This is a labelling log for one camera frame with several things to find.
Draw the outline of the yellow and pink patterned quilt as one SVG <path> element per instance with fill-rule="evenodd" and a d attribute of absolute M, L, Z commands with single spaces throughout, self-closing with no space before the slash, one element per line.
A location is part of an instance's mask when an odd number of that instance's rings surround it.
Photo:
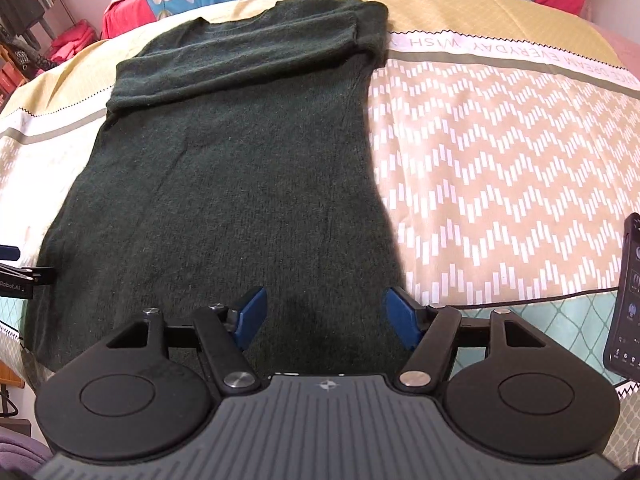
<path fill-rule="evenodd" d="M 281 1 L 171 15 L 19 88 L 1 115 L 1 245 L 21 251 L 6 264 L 43 266 L 119 63 L 185 22 Z M 603 364 L 639 213 L 638 47 L 522 0 L 360 1 L 388 11 L 367 114 L 404 278 L 390 287 L 460 312 L 452 359 L 403 346 L 392 374 L 263 375 L 249 348 L 207 359 L 197 310 L 146 308 L 50 370 L 24 341 L 32 299 L 1 297 L 23 310 L 1 349 L 20 356 L 43 435 L 3 478 L 638 477 L 639 417 L 620 402 L 639 382 Z"/>

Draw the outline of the dark green knit sweater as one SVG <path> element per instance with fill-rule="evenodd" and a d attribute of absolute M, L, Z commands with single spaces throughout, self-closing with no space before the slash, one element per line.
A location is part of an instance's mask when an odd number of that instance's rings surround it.
<path fill-rule="evenodd" d="M 284 0 L 185 22 L 119 63 L 40 249 L 58 277 L 27 308 L 36 359 L 58 370 L 146 308 L 178 320 L 262 286 L 258 373 L 396 372 L 407 353 L 382 299 L 404 278 L 367 114 L 387 18 Z"/>

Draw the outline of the black smartphone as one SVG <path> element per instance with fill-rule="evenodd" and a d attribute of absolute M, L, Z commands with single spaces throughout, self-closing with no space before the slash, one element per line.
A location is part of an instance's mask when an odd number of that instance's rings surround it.
<path fill-rule="evenodd" d="M 615 307 L 603 364 L 632 382 L 639 381 L 640 358 L 640 220 L 638 212 L 624 222 L 623 252 Z"/>

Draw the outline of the red bags pile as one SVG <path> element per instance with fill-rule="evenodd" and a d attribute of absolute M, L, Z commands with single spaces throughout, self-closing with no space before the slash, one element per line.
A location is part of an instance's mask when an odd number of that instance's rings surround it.
<path fill-rule="evenodd" d="M 97 41 L 94 28 L 86 20 L 80 20 L 51 42 L 47 58 L 53 63 L 64 63 Z"/>

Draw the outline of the clothes rack with garments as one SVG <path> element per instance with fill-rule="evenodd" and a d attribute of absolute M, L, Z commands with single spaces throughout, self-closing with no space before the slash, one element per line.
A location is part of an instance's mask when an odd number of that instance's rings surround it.
<path fill-rule="evenodd" d="M 32 28 L 40 24 L 50 35 L 44 14 L 54 0 L 1 0 L 1 45 L 18 71 L 27 80 L 34 79 L 40 70 L 46 72 L 55 64 L 40 54 L 40 43 Z"/>

